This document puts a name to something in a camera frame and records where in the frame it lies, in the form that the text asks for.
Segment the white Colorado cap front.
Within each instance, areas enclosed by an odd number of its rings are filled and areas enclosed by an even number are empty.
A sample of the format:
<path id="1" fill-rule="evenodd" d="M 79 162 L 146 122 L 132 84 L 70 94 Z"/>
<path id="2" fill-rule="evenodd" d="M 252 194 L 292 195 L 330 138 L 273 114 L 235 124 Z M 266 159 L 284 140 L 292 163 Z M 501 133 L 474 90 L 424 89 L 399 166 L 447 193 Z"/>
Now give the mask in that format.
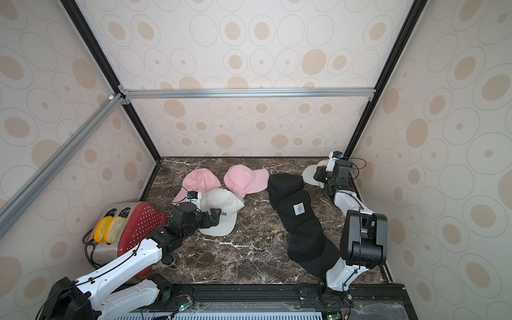
<path id="1" fill-rule="evenodd" d="M 204 235 L 223 237 L 233 231 L 237 214 L 245 207 L 245 201 L 227 189 L 215 188 L 201 197 L 200 205 L 202 211 L 220 209 L 221 215 L 217 226 L 200 229 L 199 232 Z"/>

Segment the white colorado cap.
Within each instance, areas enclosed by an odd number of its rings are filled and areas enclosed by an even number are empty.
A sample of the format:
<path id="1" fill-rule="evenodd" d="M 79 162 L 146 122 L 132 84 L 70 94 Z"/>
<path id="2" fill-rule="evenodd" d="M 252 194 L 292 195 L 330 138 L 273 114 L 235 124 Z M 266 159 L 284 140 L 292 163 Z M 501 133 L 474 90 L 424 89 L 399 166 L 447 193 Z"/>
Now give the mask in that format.
<path id="1" fill-rule="evenodd" d="M 209 208 L 221 209 L 221 217 L 231 217 L 245 206 L 244 200 L 226 189 L 214 189 L 206 200 Z"/>
<path id="2" fill-rule="evenodd" d="M 202 211 L 220 209 L 221 215 L 217 226 L 200 229 L 199 232 L 204 235 L 223 237 L 233 231 L 237 214 L 245 207 L 245 201 L 227 189 L 215 188 L 201 197 L 200 205 Z"/>

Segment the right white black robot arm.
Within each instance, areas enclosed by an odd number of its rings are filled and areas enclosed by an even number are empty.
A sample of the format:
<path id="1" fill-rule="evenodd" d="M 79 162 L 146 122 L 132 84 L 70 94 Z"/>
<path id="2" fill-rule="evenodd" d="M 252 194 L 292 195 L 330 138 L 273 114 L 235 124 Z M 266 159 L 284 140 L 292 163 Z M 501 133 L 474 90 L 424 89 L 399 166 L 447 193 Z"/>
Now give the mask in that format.
<path id="1" fill-rule="evenodd" d="M 333 204 L 345 214 L 339 244 L 340 258 L 327 271 L 327 287 L 347 292 L 361 275 L 387 261 L 388 220 L 375 213 L 349 189 L 351 170 L 355 164 L 339 152 L 329 156 L 326 165 L 317 166 L 313 179 L 323 184 L 323 190 Z"/>

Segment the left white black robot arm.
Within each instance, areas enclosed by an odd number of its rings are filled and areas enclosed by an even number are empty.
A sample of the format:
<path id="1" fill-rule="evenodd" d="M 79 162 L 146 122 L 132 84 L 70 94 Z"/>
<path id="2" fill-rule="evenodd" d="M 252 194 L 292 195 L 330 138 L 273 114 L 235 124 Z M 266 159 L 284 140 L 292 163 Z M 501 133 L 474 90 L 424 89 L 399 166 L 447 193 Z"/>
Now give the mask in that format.
<path id="1" fill-rule="evenodd" d="M 202 211 L 192 202 L 177 204 L 164 226 L 127 253 L 74 281 L 64 277 L 55 283 L 36 319 L 116 319 L 157 300 L 168 301 L 171 286 L 163 277 L 120 286 L 153 264 L 173 264 L 174 251 L 198 229 L 218 226 L 221 213 L 219 208 Z"/>

